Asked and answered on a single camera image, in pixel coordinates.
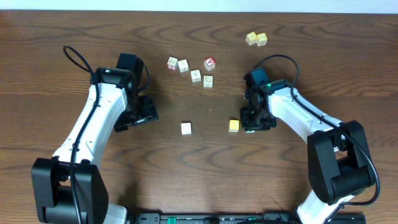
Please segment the green Z cat block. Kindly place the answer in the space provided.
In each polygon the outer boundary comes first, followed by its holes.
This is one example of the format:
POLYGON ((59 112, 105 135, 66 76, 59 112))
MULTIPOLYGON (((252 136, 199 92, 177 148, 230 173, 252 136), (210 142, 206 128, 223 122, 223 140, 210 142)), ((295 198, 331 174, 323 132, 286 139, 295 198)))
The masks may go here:
POLYGON ((191 122, 182 123, 181 124, 181 132, 182 132, 183 135, 192 134, 192 124, 191 124, 191 122))

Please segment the yellow K block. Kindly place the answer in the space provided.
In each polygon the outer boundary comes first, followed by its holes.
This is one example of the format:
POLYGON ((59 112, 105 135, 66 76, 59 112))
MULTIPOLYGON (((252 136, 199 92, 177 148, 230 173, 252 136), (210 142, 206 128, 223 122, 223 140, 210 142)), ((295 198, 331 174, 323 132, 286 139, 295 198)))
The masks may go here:
POLYGON ((229 121, 229 132, 238 132, 239 131, 239 120, 231 119, 229 121))

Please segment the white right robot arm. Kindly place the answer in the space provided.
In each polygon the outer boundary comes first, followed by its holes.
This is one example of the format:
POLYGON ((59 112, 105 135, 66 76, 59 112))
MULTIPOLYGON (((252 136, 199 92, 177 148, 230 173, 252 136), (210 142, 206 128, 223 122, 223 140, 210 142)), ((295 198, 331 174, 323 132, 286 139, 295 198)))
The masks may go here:
POLYGON ((357 121, 344 123, 303 98, 287 80, 271 81, 263 68, 243 78, 249 104, 240 110, 247 133, 268 131, 280 119, 307 145, 308 179, 312 188, 290 218, 292 223, 357 223, 338 211, 379 179, 366 135, 357 121))

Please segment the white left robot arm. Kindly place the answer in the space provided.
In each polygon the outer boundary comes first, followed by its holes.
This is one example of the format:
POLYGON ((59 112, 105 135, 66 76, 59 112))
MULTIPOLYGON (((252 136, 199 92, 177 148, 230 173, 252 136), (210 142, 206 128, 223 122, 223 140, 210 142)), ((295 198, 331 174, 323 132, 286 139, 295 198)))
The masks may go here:
POLYGON ((37 158, 31 176, 42 223, 127 223, 128 210, 109 201, 100 174, 112 131, 159 118, 154 102, 140 95, 147 67, 121 53, 116 67, 91 71, 88 99, 72 131, 50 159, 37 158))

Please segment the yellow M airplane block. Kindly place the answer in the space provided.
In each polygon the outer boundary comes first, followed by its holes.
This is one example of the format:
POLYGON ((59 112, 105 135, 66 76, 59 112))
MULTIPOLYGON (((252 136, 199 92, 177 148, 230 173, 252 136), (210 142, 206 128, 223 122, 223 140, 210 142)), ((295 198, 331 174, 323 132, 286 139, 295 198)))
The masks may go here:
POLYGON ((260 46, 266 45, 267 41, 268 41, 268 38, 267 38, 266 33, 260 33, 257 35, 257 42, 256 42, 257 46, 260 47, 260 46))

